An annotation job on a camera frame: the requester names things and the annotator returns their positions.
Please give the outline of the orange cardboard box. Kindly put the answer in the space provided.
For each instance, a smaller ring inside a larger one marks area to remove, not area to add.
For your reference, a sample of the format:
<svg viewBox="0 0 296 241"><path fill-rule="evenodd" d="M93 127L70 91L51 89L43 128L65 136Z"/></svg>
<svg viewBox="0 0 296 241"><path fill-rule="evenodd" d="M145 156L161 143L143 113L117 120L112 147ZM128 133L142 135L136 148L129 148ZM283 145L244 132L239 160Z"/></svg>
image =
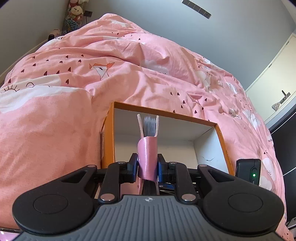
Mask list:
<svg viewBox="0 0 296 241"><path fill-rule="evenodd" d="M140 129L137 115L159 116L158 152L167 162L195 169L209 165L230 175L234 168L216 123L159 109L113 102L101 129L101 167L128 161L137 152Z"/></svg>

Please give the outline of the pink patterned duvet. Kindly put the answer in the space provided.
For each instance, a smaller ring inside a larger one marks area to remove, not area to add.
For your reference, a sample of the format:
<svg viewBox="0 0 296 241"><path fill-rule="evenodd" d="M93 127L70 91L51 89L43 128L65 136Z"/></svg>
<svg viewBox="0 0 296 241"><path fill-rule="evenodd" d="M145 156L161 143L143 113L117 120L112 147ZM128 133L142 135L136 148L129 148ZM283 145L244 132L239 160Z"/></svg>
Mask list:
<svg viewBox="0 0 296 241"><path fill-rule="evenodd" d="M273 140L241 83L205 57L115 14L44 44L1 88L1 227L14 200L88 164L115 101L217 123L232 163L262 160L259 185L285 198Z"/></svg>

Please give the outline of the plush toy storage tube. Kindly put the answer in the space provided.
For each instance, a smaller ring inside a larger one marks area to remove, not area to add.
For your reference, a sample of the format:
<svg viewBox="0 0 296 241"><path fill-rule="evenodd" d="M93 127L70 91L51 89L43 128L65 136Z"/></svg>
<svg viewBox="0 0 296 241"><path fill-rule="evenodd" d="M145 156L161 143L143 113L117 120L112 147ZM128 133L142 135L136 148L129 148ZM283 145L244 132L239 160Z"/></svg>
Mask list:
<svg viewBox="0 0 296 241"><path fill-rule="evenodd" d="M81 27L88 2L89 0L69 0L62 28L62 35L73 32Z"/></svg>

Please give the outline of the dark wall switch panel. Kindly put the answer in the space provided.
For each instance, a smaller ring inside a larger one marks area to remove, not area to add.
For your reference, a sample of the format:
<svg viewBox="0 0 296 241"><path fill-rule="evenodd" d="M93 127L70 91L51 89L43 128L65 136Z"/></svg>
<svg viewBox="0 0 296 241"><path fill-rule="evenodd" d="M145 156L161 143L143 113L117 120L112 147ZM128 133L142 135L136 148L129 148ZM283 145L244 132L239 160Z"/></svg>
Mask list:
<svg viewBox="0 0 296 241"><path fill-rule="evenodd" d="M196 5L190 0L182 0L182 4L198 12L200 15L204 16L207 19L210 19L211 17L211 14L209 12L207 12L205 9L201 8L200 6Z"/></svg>

